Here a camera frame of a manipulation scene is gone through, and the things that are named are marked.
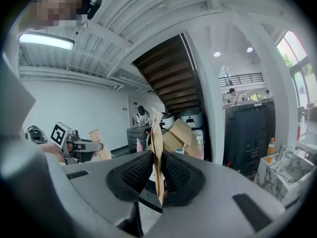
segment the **ceiling light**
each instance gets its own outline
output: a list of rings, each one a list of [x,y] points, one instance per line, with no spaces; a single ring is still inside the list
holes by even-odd
[[[20,36],[21,43],[34,43],[53,46],[57,48],[72,50],[74,47],[74,41],[63,37],[50,35],[50,34],[22,34]]]

